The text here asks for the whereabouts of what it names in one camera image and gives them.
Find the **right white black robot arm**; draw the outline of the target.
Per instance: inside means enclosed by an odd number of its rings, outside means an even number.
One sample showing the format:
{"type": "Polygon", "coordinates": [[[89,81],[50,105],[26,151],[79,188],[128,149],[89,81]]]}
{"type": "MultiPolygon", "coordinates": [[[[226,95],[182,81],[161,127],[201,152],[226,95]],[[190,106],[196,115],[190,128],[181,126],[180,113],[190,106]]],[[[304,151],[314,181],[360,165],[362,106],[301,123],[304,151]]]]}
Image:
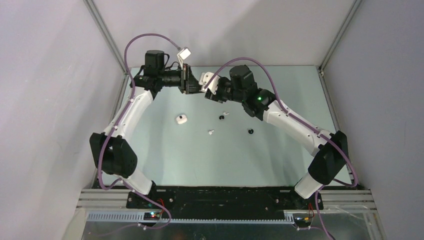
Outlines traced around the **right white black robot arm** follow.
{"type": "Polygon", "coordinates": [[[331,183],[347,164],[348,141],[343,132],[338,130],[332,133],[307,121],[289,108],[276,93],[258,87],[252,71],[246,65],[232,67],[229,77],[203,72],[199,85],[205,98],[219,103],[241,103],[250,117],[284,130],[313,157],[306,174],[296,183],[295,192],[290,196],[295,208],[308,206],[311,196],[331,183]]]}

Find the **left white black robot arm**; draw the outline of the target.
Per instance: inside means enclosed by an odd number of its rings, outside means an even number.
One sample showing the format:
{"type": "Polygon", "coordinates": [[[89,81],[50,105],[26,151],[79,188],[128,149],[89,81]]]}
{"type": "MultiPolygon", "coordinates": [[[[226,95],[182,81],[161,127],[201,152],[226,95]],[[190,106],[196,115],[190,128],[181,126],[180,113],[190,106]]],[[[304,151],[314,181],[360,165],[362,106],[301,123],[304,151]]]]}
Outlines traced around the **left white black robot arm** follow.
{"type": "Polygon", "coordinates": [[[188,64],[179,60],[176,68],[172,68],[166,66],[168,58],[162,50],[146,52],[144,64],[130,81],[127,102],[101,133],[93,133],[89,139],[99,182],[102,174],[117,177],[140,193],[138,201],[145,208],[156,206],[158,194],[151,190],[154,182],[138,169],[138,157],[130,145],[134,130],[162,88],[178,88],[183,94],[197,94],[201,89],[188,64]]]}

